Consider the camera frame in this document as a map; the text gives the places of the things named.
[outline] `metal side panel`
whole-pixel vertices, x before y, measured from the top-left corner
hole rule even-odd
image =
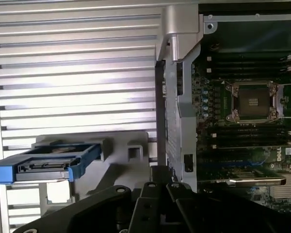
[[[174,169],[173,175],[181,180],[180,117],[177,106],[177,64],[171,61],[170,55],[166,58],[164,78],[166,84],[166,154],[170,168]]]
[[[169,2],[0,1],[0,159],[41,134],[144,130],[154,141],[155,43]],[[37,185],[0,185],[0,233],[38,217]]]

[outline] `metal bracket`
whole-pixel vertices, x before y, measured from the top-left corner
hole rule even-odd
[[[213,15],[204,17],[204,34],[214,33],[218,29],[218,22],[212,21],[212,18]]]
[[[252,22],[252,21],[287,21],[291,20],[291,14],[283,15],[238,15],[238,16],[204,16],[205,23],[217,23],[217,22]]]
[[[99,217],[101,219],[101,221],[95,224],[98,232],[103,231],[103,229],[106,229],[106,232],[112,232],[113,225],[105,224],[105,220],[108,217],[110,218],[110,216],[115,216],[118,207],[124,204],[130,204],[130,200],[131,190],[122,185],[115,185],[36,221],[30,222],[15,230],[15,233],[29,233],[32,232],[32,229],[36,229],[38,233],[77,232],[80,225],[85,227],[85,229],[90,229],[92,222],[88,219],[89,213],[92,213],[90,217],[95,219]],[[108,204],[109,208],[102,208],[104,204]]]
[[[196,182],[196,113],[192,104],[192,62],[200,55],[201,46],[195,47],[182,63],[183,95],[178,96],[179,132],[181,145],[181,180],[197,191]],[[187,157],[192,167],[187,169]]]
[[[128,233],[158,232],[161,193],[161,186],[157,183],[145,183],[137,199]]]
[[[171,45],[173,62],[180,62],[203,37],[203,16],[198,4],[170,5],[162,10],[156,44],[156,58],[165,58],[167,43]]]

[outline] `blue plastic tab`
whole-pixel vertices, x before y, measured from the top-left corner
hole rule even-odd
[[[0,166],[0,184],[12,184],[14,173],[12,166]]]

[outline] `motherboard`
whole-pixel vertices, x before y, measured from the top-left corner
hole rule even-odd
[[[192,64],[197,180],[291,213],[291,52],[202,51]]]

